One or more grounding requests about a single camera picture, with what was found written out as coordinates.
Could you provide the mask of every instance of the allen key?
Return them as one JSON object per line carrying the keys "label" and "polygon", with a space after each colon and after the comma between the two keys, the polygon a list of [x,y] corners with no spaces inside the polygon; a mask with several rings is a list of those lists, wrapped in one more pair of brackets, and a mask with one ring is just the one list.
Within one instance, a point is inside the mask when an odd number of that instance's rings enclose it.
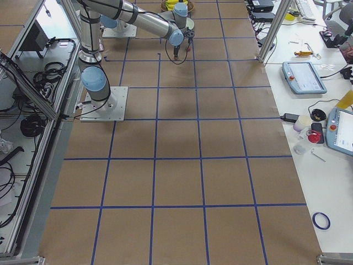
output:
{"label": "allen key", "polygon": [[315,155],[317,158],[320,158],[322,161],[326,162],[325,159],[319,157],[316,153],[314,153],[314,148],[311,149],[311,154],[312,154],[312,155]]}

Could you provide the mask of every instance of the keyboard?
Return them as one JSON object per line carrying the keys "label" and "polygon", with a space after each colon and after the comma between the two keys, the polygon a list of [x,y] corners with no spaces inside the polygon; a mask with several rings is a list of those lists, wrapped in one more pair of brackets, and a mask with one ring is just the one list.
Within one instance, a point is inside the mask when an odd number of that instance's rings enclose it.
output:
{"label": "keyboard", "polygon": [[316,21],[315,15],[311,10],[309,1],[311,0],[294,0],[292,5],[294,9],[297,9],[300,12],[298,19],[301,22],[314,24]]}

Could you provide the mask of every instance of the yellow object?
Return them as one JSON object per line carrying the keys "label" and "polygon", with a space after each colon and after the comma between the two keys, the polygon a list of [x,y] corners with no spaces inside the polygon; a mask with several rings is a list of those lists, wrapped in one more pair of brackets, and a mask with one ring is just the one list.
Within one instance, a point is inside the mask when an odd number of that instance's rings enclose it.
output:
{"label": "yellow object", "polygon": [[313,54],[314,54],[313,51],[296,51],[296,52],[294,52],[294,55],[299,56],[299,57],[309,56],[309,55],[313,55]]}
{"label": "yellow object", "polygon": [[166,0],[165,6],[168,11],[173,10],[174,6],[179,3],[178,0]]}
{"label": "yellow object", "polygon": [[285,16],[285,19],[288,20],[288,21],[293,21],[295,20],[295,16],[290,14],[290,13],[287,13],[286,16]]}
{"label": "yellow object", "polygon": [[353,88],[350,89],[337,103],[336,107],[346,109],[353,104]]}

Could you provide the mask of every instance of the black power adapter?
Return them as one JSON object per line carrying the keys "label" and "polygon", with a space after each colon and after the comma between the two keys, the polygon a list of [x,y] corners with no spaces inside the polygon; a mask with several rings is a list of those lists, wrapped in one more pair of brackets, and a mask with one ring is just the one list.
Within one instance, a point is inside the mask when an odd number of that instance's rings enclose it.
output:
{"label": "black power adapter", "polygon": [[291,113],[285,113],[280,118],[281,118],[281,120],[287,121],[289,123],[296,123],[297,119],[299,118],[299,115],[291,114]]}

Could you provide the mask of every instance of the plastic cup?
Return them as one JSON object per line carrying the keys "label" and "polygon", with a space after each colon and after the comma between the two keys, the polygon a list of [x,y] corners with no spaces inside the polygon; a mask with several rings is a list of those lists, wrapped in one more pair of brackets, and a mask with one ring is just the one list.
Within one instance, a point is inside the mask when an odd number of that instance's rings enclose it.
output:
{"label": "plastic cup", "polygon": [[349,90],[337,103],[336,107],[346,109],[353,104],[353,90]]}
{"label": "plastic cup", "polygon": [[306,115],[300,115],[293,125],[294,131],[302,131],[305,128],[309,127],[312,123],[312,119]]}

